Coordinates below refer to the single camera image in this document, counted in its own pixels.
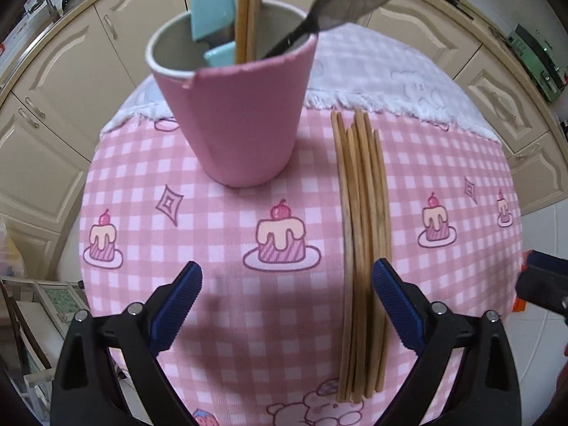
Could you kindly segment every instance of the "black spoon handle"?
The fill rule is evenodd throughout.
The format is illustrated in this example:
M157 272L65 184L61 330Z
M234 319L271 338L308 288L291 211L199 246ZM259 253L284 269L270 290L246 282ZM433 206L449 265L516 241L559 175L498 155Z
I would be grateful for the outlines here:
M284 54L294 43L296 43L296 41L298 41L298 39L300 39L301 36L306 33L313 32L314 30L312 28L311 19L308 17L304 19L293 31L282 38L262 59L268 59Z

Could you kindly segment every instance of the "pink checkered tablecloth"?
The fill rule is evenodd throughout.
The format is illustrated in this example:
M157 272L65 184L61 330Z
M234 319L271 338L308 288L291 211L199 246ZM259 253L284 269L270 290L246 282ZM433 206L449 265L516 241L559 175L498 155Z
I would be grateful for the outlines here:
M455 312L493 308L506 315L521 264L521 222L500 145L411 117L370 119L387 172L395 270ZM437 242L424 234L432 193L449 223L449 236ZM307 254L267 265L259 259L257 229L282 209L282 199L303 225ZM504 205L508 218L499 217ZM172 349L158 359L204 426L369 426L414 363L391 331L384 390L363 404L333 407L344 239L328 110L304 109L285 171L241 190L206 176L173 119L128 121L103 136L80 222L82 272L95 315L146 300L189 260L202 266L202 292ZM98 245L101 235L109 237ZM426 419L439 414L458 364L455 354Z

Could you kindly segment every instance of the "paper cup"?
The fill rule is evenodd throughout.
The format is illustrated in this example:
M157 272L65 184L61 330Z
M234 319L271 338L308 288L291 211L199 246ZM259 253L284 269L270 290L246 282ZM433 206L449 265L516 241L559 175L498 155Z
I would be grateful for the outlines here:
M292 31L305 14L279 1L261 4L257 58ZM160 28L146 61L204 171L230 187L258 186L290 160L317 36L303 37L282 56L207 67L208 46L191 39L191 12Z

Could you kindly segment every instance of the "plastic bag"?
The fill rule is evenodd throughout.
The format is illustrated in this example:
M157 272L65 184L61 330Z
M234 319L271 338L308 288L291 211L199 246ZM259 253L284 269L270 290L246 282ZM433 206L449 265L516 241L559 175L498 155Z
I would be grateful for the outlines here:
M8 235L4 220L0 217L0 275L26 277L24 259Z

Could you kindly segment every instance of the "green appliance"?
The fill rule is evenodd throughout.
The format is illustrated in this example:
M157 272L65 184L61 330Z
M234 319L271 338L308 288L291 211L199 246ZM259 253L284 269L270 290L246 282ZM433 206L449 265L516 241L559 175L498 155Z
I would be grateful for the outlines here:
M555 101L566 86L566 71L555 61L549 42L539 31L530 33L522 25L517 25L507 43L542 95L548 102Z

